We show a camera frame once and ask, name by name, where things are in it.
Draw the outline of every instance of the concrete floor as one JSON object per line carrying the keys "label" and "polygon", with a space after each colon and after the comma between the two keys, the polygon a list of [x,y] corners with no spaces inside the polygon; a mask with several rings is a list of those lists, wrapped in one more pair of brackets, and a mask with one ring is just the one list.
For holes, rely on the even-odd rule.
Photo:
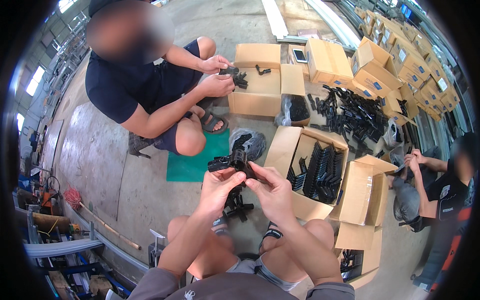
{"label": "concrete floor", "polygon": [[[297,29],[318,28],[324,37],[335,38],[330,28],[313,10],[305,9],[307,6],[302,0],[276,2],[291,35],[296,35]],[[260,0],[211,0],[208,3],[204,0],[172,0],[162,9],[170,15],[175,24],[175,44],[185,45],[199,36],[209,36],[216,41],[216,53],[230,61],[234,60],[236,44],[276,43]],[[282,45],[282,62],[286,62],[286,49],[287,45]],[[54,158],[54,168],[63,187],[66,186],[68,178],[61,174],[59,168],[61,146],[74,109],[88,101],[84,88],[87,63],[88,59],[81,64],[54,117],[54,120],[64,120],[64,128],[60,132],[59,147]],[[306,82],[305,87],[307,93],[316,95],[325,93],[318,84]],[[226,99],[217,101],[212,111],[224,115],[230,123],[231,130],[235,127],[249,127],[265,134],[267,150],[257,160],[257,163],[262,165],[276,131],[272,124],[273,118],[228,114]],[[119,241],[104,228],[99,228],[102,234],[132,256],[147,262],[147,246],[154,241],[149,228],[165,235],[168,223],[173,217],[191,214],[199,199],[201,184],[167,183],[167,152],[153,147],[146,148],[143,152],[152,158],[127,155],[119,186],[117,220],[103,214],[101,210],[97,210],[97,213],[106,223],[140,244],[143,249],[137,251]],[[243,197],[246,203],[253,203],[255,209],[248,214],[249,220],[246,223],[240,223],[238,220],[232,222],[231,231],[239,252],[254,252],[258,249],[267,220],[258,199],[251,191],[245,190]],[[393,198],[394,194],[390,191],[383,224],[380,270],[371,283],[356,290],[357,299],[425,298],[426,293],[413,286],[409,278],[420,259],[428,231],[413,234],[405,228],[399,228],[391,213]],[[88,220],[91,219],[88,214],[82,215]],[[311,286],[311,281],[307,279],[292,293],[304,299]]]}

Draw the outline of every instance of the man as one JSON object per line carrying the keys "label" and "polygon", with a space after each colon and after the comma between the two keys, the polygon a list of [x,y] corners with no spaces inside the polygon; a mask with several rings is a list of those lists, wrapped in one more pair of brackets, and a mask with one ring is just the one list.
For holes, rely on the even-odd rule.
{"label": "man", "polygon": [[[225,96],[235,89],[230,76],[215,75],[230,62],[220,55],[214,56],[215,42],[205,36],[183,48],[172,45],[165,49],[164,61],[157,66],[152,62],[142,63],[141,54],[152,47],[139,46],[136,49],[139,51],[132,51],[129,63],[105,60],[114,57],[113,53],[122,47],[125,50],[129,45],[141,44],[138,41],[143,40],[135,38],[145,33],[140,29],[142,15],[121,6],[136,8],[144,4],[115,2],[118,0],[92,0],[89,5],[90,17],[107,5],[120,5],[114,12],[108,8],[101,11],[102,18],[89,23],[92,26],[94,23],[95,28],[87,28],[87,38],[97,41],[95,49],[103,56],[95,51],[90,56],[85,76],[90,101],[125,129],[151,139],[158,149],[187,156],[200,153],[206,141],[203,131],[221,133],[228,124],[196,104],[205,97]],[[212,75],[197,85],[204,73]]]}
{"label": "man", "polygon": [[[477,137],[471,132],[458,137],[448,162],[440,160],[440,156],[437,146],[423,155],[413,149],[405,156],[405,166],[413,172],[415,187],[406,183],[406,168],[401,177],[388,176],[396,192],[395,219],[417,223],[418,231],[434,219],[445,221],[457,216],[464,206],[468,185],[478,169]],[[438,172],[444,173],[439,179]]]}
{"label": "man", "polygon": [[[245,180],[245,173],[232,168],[205,173],[197,208],[191,216],[170,222],[170,243],[158,267],[144,275],[129,299],[293,300],[287,291],[307,276],[315,285],[308,292],[310,300],[355,299],[353,287],[343,283],[339,262],[331,252],[332,227],[319,219],[301,226],[293,214],[290,182],[274,168],[250,165],[261,181]],[[256,261],[240,261],[230,250],[231,238],[216,235],[218,226],[211,228],[222,215],[229,191],[244,180],[271,220]],[[187,270],[199,280],[178,290],[179,278]]]}

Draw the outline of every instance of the white smartphone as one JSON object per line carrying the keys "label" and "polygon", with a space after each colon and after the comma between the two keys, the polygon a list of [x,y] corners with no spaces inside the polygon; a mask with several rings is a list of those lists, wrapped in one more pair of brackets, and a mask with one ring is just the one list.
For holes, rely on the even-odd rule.
{"label": "white smartphone", "polygon": [[303,51],[301,49],[293,49],[293,55],[295,56],[295,60],[297,62],[307,63],[305,54],[303,54]]}

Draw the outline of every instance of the knee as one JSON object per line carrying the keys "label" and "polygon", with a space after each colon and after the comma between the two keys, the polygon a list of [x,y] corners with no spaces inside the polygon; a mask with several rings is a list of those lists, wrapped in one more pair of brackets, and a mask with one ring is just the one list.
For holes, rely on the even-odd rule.
{"label": "knee", "polygon": [[203,151],[207,140],[203,133],[190,130],[177,136],[177,152],[185,156],[195,156]]}
{"label": "knee", "polygon": [[197,39],[198,49],[200,50],[200,58],[207,60],[215,54],[215,41],[207,36],[201,36]]}
{"label": "knee", "polygon": [[177,216],[170,221],[170,223],[168,224],[168,230],[167,230],[167,239],[169,242],[171,242],[173,238],[177,235],[177,233],[180,231],[180,228],[182,228],[183,224],[187,222],[188,218],[189,216]]}
{"label": "knee", "polygon": [[333,228],[325,220],[312,219],[303,225],[317,239],[319,239],[328,249],[332,249],[334,245]]}

